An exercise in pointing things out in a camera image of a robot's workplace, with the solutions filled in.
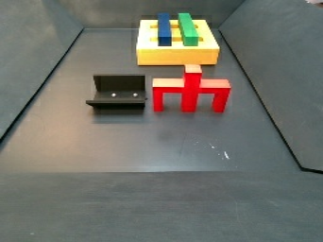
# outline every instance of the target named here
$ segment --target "gray wall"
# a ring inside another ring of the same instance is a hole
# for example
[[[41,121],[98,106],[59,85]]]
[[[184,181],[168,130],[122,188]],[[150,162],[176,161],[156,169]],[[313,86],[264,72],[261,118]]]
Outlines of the gray wall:
[[[300,165],[323,170],[323,9],[246,0],[220,32]]]
[[[0,0],[0,138],[81,32],[51,0]]]
[[[160,11],[176,15],[188,11],[206,19],[212,27],[225,20],[244,0],[58,0],[85,27],[137,27]]]

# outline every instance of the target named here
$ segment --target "yellow base block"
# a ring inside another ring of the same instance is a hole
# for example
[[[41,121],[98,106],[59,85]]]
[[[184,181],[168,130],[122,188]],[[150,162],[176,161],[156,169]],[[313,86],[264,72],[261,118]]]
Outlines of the yellow base block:
[[[198,35],[197,46],[184,46],[177,21],[170,20],[172,46],[157,46],[157,21],[141,20],[136,58],[137,65],[216,64],[218,45],[204,20],[193,20]]]

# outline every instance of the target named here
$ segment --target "gray floor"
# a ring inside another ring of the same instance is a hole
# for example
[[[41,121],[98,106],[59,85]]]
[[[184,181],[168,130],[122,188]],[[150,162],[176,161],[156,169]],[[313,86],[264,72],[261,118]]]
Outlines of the gray floor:
[[[150,79],[180,78],[182,66],[137,67],[136,36],[130,29],[81,33],[1,144],[1,171],[297,171],[220,35],[218,65],[202,66],[202,76],[230,81],[224,114],[212,112],[209,95],[196,113],[180,112],[180,95],[166,95],[164,112],[152,111]],[[93,74],[146,75],[142,113],[93,112],[84,104]]]
[[[225,113],[208,97],[181,113],[168,96],[156,114],[150,78],[181,68],[136,67],[134,35],[81,34],[1,144],[1,241],[320,241],[323,177],[297,169],[220,37],[202,71],[232,82]],[[109,72],[146,74],[141,114],[84,105],[92,74]],[[194,172],[108,172],[122,170]]]

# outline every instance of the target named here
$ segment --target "wooden toy block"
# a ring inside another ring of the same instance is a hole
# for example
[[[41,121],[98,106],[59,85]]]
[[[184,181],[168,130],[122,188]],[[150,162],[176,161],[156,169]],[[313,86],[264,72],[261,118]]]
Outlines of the wooden toy block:
[[[177,13],[177,23],[185,46],[197,46],[196,27],[189,13]]]
[[[198,94],[213,94],[212,108],[224,112],[230,85],[226,79],[201,79],[198,65],[185,65],[184,78],[154,78],[152,80],[153,110],[164,111],[164,93],[181,94],[181,111],[194,112]]]
[[[157,14],[157,46],[172,46],[169,14]]]
[[[172,46],[157,46],[157,20],[141,20],[136,57],[137,65],[216,64],[218,45],[204,20],[193,20],[197,46],[184,46],[177,20],[170,20]]]

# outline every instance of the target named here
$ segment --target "scuff mark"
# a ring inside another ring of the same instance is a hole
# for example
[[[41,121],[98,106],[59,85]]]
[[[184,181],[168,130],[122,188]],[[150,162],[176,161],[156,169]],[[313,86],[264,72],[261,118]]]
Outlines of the scuff mark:
[[[228,157],[228,155],[226,155],[226,152],[225,152],[225,151],[224,151],[224,156],[225,156],[226,160],[229,160],[229,157]]]

